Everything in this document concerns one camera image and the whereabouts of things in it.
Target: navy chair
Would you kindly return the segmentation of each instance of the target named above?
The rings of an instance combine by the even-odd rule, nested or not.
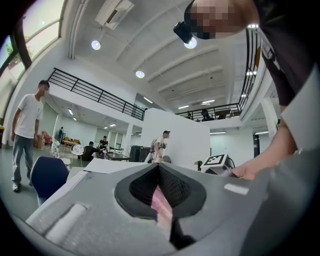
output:
[[[30,180],[38,195],[39,206],[67,181],[69,171],[59,158],[39,156],[31,170]]]

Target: floor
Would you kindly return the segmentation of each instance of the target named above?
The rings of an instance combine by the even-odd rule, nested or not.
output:
[[[33,163],[40,156],[52,157],[51,148],[34,149]],[[81,167],[81,162],[69,152],[64,153],[61,158],[70,158],[73,167]],[[28,185],[27,168],[24,156],[21,157],[20,171],[22,176],[20,192],[12,190],[12,147],[3,146],[0,148],[0,197],[9,213],[12,213],[25,221],[37,208],[38,200],[35,189]]]

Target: head-mounted camera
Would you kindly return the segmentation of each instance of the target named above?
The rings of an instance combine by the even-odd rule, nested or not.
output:
[[[184,21],[175,25],[173,32],[185,43],[189,44],[192,37],[196,36],[200,39],[214,39],[215,34],[204,32],[203,26],[197,24],[197,19],[192,18],[191,8],[195,0],[193,0],[184,11]]]

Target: hand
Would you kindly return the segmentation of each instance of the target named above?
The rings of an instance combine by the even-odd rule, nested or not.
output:
[[[263,166],[262,163],[263,160],[254,158],[232,169],[231,171],[239,178],[252,181],[262,169],[266,168],[266,166]]]

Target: jeans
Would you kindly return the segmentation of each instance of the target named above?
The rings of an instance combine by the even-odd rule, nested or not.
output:
[[[24,151],[25,166],[27,169],[26,176],[30,179],[31,168],[33,166],[33,138],[25,138],[19,135],[15,135],[13,143],[13,177],[12,181],[15,184],[21,183],[20,174],[20,159]]]

